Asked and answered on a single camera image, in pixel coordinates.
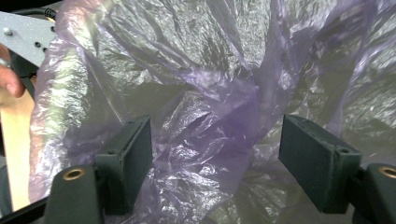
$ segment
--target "finger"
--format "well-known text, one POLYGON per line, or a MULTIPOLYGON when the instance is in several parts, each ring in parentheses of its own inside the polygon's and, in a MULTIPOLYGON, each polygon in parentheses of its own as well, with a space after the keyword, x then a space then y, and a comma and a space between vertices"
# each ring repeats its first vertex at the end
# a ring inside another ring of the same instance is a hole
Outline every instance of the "finger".
POLYGON ((0 65, 0 87, 6 89, 14 97, 21 97, 24 86, 18 76, 9 68, 0 65))

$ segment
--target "wooden board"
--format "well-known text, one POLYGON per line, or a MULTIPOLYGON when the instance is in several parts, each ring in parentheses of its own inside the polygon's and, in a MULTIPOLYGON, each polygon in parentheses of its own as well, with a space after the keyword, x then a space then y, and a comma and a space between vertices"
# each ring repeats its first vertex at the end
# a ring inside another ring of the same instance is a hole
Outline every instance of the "wooden board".
POLYGON ((30 118, 34 101, 29 93, 19 98, 0 89, 0 114, 13 210, 28 205, 30 118))

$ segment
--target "purple plastic bag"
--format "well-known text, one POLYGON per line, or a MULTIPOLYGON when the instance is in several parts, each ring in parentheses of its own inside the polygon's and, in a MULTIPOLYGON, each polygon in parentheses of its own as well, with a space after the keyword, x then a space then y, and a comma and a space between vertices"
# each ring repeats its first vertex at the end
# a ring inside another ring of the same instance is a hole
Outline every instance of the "purple plastic bag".
POLYGON ((108 222, 348 222, 316 212, 277 160, 281 118, 325 126, 365 164, 395 164, 394 8, 64 0, 37 80, 31 201, 149 114, 152 168, 134 214, 108 222))

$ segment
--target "wire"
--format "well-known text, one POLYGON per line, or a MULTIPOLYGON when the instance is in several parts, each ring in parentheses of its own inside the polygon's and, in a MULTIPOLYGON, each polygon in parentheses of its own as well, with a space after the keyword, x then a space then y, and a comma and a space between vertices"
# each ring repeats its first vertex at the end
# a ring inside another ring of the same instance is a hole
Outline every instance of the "wire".
POLYGON ((56 11, 51 8, 42 8, 42 7, 33 7, 33 8, 26 8, 12 11, 12 13, 21 15, 21 16, 28 16, 28 15, 44 15, 45 17, 49 17, 55 20, 56 11))

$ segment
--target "translucent plastic sheet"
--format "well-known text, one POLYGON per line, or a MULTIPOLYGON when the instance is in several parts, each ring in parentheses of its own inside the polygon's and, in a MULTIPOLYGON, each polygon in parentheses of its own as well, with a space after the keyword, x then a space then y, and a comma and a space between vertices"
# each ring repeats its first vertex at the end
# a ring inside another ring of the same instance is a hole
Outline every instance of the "translucent plastic sheet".
POLYGON ((349 223, 277 160, 281 117, 396 164, 396 3, 64 0, 37 80, 30 196, 151 115, 154 162, 121 223, 349 223))

